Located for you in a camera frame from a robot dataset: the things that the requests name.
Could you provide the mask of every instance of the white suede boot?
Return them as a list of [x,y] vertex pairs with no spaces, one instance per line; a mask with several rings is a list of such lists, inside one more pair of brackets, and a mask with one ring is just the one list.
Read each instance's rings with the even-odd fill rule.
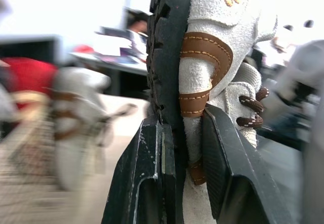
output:
[[188,174],[183,198],[186,224],[215,223],[201,159],[200,117],[206,102],[225,110],[256,145],[255,131],[250,127],[261,123],[255,114],[261,109],[256,100],[261,83],[229,84],[253,44],[275,35],[277,16],[268,4],[264,0],[191,0],[179,65],[179,100],[193,180]]
[[[210,93],[209,104],[221,108],[233,124],[254,147],[257,147],[254,127],[262,124],[258,113],[263,111],[259,102],[269,94],[261,88],[261,75],[251,65],[242,63],[233,82],[220,94]],[[185,224],[216,223],[213,220],[207,192],[207,184],[196,186],[187,172],[183,192],[183,214]]]

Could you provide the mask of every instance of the brown shoelace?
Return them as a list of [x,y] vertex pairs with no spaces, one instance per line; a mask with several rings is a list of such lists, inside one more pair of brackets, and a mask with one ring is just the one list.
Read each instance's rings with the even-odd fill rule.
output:
[[261,100],[269,95],[269,90],[265,87],[262,87],[260,91],[256,94],[255,99],[252,99],[248,96],[240,96],[239,101],[242,105],[251,108],[256,112],[255,118],[242,118],[239,117],[236,119],[236,122],[241,127],[246,128],[257,128],[261,127],[263,124],[263,119],[258,115],[264,111],[264,106],[261,104]]

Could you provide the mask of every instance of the desk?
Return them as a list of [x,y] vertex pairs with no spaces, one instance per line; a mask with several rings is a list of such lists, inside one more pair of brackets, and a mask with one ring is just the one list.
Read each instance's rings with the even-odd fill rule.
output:
[[70,53],[71,56],[77,58],[83,65],[93,67],[95,70],[105,68],[109,70],[108,75],[111,78],[111,86],[109,94],[113,96],[121,96],[120,73],[126,72],[146,77],[148,74],[145,63],[117,63],[104,62],[93,54],[86,53]]

